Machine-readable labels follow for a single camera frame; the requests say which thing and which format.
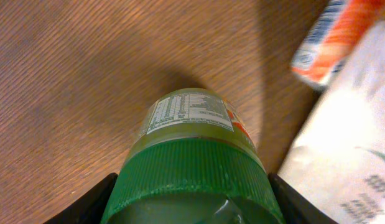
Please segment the white tube with cork cap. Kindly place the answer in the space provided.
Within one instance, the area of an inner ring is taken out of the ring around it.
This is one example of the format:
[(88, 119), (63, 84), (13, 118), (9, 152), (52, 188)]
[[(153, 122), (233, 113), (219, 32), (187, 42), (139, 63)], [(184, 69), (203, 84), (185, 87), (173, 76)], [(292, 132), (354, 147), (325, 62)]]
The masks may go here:
[(337, 223), (385, 223), (385, 21), (321, 95), (278, 174)]

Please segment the green lid jar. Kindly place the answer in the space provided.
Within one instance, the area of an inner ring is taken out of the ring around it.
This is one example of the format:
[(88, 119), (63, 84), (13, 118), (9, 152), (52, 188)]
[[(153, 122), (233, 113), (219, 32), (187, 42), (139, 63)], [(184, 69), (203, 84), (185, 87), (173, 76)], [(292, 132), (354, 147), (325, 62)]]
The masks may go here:
[(216, 93), (184, 88), (142, 123), (103, 223), (284, 223), (256, 148)]

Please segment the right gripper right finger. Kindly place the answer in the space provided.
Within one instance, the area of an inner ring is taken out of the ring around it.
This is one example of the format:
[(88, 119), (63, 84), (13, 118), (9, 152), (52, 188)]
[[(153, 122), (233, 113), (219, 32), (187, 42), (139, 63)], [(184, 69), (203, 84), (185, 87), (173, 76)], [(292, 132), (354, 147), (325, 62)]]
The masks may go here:
[(287, 224), (336, 224), (277, 174), (268, 178)]

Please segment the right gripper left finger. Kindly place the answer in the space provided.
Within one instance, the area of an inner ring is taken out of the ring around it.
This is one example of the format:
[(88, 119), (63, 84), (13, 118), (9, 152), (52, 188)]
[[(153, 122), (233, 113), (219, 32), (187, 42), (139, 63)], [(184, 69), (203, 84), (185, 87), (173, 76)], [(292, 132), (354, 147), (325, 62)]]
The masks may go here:
[(110, 173), (44, 224), (99, 224), (117, 178), (117, 173)]

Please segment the orange tissue pack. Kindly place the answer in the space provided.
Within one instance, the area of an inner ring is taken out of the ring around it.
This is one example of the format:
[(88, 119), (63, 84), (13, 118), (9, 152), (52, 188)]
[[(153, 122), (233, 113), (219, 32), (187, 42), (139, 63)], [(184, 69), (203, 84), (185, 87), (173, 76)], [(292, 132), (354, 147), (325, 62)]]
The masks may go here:
[(314, 89), (325, 89), (385, 7), (385, 0), (331, 0), (294, 54), (290, 68)]

